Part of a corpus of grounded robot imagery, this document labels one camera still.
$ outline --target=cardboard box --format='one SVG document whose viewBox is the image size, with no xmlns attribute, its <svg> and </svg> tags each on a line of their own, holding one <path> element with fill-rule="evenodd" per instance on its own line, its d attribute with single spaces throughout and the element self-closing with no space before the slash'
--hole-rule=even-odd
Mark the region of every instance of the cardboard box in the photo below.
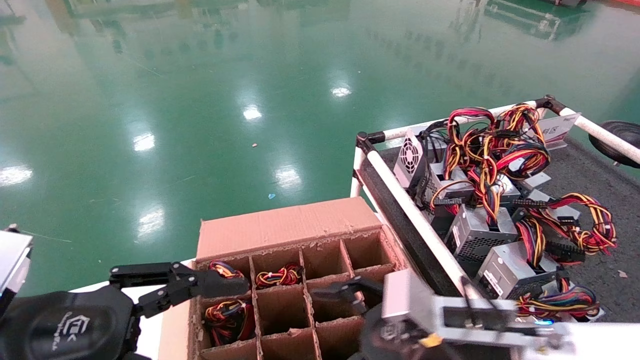
<svg viewBox="0 0 640 360">
<path fill-rule="evenodd" d="M 407 266 L 393 233 L 362 198 L 203 221 L 191 266 L 205 269 L 213 259 L 251 280 L 240 298 L 252 301 L 255 337 L 211 347 L 202 315 L 223 299 L 198 297 L 165 313 L 160 360 L 347 359 L 358 350 L 363 320 L 349 304 L 312 299 L 310 291 L 356 275 L 381 282 Z M 257 273 L 288 262 L 304 266 L 301 284 L 256 289 Z"/>
</svg>

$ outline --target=power supply unit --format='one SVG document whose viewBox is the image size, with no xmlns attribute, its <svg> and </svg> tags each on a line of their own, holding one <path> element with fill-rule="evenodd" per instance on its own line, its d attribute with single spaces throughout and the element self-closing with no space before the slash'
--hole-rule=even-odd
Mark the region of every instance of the power supply unit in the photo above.
<svg viewBox="0 0 640 360">
<path fill-rule="evenodd" d="M 515 199 L 519 199 L 522 195 L 520 190 L 511 182 L 511 180 L 504 174 L 498 175 L 497 182 L 500 187 L 504 189 L 504 192 L 500 196 L 500 205 L 505 206 L 511 204 Z"/>
<path fill-rule="evenodd" d="M 394 166 L 394 174 L 405 189 L 418 185 L 425 174 L 425 164 L 442 161 L 447 144 L 437 138 L 430 138 L 425 143 L 420 142 L 414 130 L 407 130 Z"/>
<path fill-rule="evenodd" d="M 469 276 L 476 275 L 492 247 L 515 241 L 519 236 L 507 209 L 500 208 L 497 218 L 497 228 L 490 229 L 484 208 L 460 206 L 451 224 L 445 244 Z"/>
<path fill-rule="evenodd" d="M 460 167 L 453 168 L 450 180 L 445 180 L 443 173 L 444 163 L 429 164 L 429 175 L 426 179 L 424 194 L 421 198 L 422 204 L 426 207 L 423 214 L 440 237 L 444 237 L 444 235 L 447 234 L 455 215 L 447 211 L 444 206 L 437 206 L 435 209 L 431 209 L 429 203 L 438 189 L 455 181 L 467 180 L 465 173 Z M 437 199 L 460 199 L 461 202 L 466 202 L 473 193 L 474 188 L 471 184 L 459 183 L 443 189 L 438 193 Z"/>
<path fill-rule="evenodd" d="M 424 176 L 426 161 L 422 155 L 422 144 L 411 129 L 407 130 L 394 166 L 394 174 L 403 188 L 415 188 Z"/>
<path fill-rule="evenodd" d="M 541 187 L 549 180 L 551 180 L 549 175 L 546 175 L 544 172 L 539 172 L 527 179 L 513 181 L 513 185 L 522 194 L 523 198 L 527 198 L 534 189 Z"/>
<path fill-rule="evenodd" d="M 524 242 L 518 241 L 492 248 L 476 281 L 492 299 L 516 300 L 528 293 L 537 297 L 542 294 L 542 286 L 556 279 L 557 267 L 558 264 L 544 254 L 538 269 L 533 269 L 527 262 Z"/>
<path fill-rule="evenodd" d="M 533 189 L 533 190 L 531 190 L 529 195 L 526 197 L 526 199 L 548 202 L 551 199 L 551 197 L 549 195 L 541 192 L 540 190 Z M 557 209 L 548 209 L 548 210 L 549 210 L 549 213 L 551 214 L 551 216 L 553 216 L 556 219 L 562 218 L 562 217 L 566 217 L 566 218 L 573 218 L 575 220 L 578 220 L 578 218 L 580 217 L 580 211 L 578 211 L 576 209 L 573 209 L 569 205 L 561 206 L 561 207 L 559 207 Z M 518 222 L 526 214 L 527 214 L 527 212 L 524 211 L 524 209 L 521 209 L 521 208 L 520 209 L 515 209 L 512 212 L 511 219 L 513 220 L 513 222 Z"/>
</svg>

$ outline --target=green epoxy floor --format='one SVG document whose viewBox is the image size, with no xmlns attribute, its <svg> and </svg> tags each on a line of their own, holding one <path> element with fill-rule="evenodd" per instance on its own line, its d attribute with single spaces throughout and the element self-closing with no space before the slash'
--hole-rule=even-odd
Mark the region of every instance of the green epoxy floor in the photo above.
<svg viewBox="0 0 640 360">
<path fill-rule="evenodd" d="M 346 197 L 358 131 L 544 94 L 640 111 L 640 12 L 617 3 L 8 1 L 0 224 L 38 234 L 23 295 L 193 257 L 200 219 Z"/>
</svg>

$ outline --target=label sticker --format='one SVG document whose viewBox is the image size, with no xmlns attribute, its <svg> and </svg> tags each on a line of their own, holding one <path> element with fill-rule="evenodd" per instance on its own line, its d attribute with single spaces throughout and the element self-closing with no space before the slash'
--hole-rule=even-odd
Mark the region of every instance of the label sticker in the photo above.
<svg viewBox="0 0 640 360">
<path fill-rule="evenodd" d="M 491 284 L 491 286 L 493 286 L 493 289 L 495 289 L 495 292 L 498 293 L 498 296 L 502 296 L 502 289 L 498 285 L 498 281 L 493 277 L 493 274 L 485 270 L 483 275 L 487 280 L 489 280 L 489 283 Z"/>
<path fill-rule="evenodd" d="M 552 150 L 556 147 L 562 147 L 562 140 L 564 140 L 575 121 L 581 115 L 582 113 L 575 113 L 538 121 L 538 126 L 545 138 L 547 149 Z"/>
<path fill-rule="evenodd" d="M 451 228 L 453 231 L 453 238 L 456 240 L 456 248 L 460 246 L 460 233 L 458 232 L 458 226 L 454 226 Z"/>
</svg>

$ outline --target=yellow tag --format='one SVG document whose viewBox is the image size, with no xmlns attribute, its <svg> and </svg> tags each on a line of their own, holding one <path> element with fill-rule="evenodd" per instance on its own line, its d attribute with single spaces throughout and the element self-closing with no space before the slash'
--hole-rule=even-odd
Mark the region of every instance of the yellow tag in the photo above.
<svg viewBox="0 0 640 360">
<path fill-rule="evenodd" d="M 429 347 L 436 347 L 440 344 L 442 344 L 442 338 L 438 336 L 438 334 L 436 334 L 435 332 L 433 334 L 430 334 L 429 336 L 427 336 L 424 339 L 420 339 L 420 341 L 418 341 L 420 343 L 420 345 L 422 345 L 423 347 L 429 348 Z"/>
</svg>

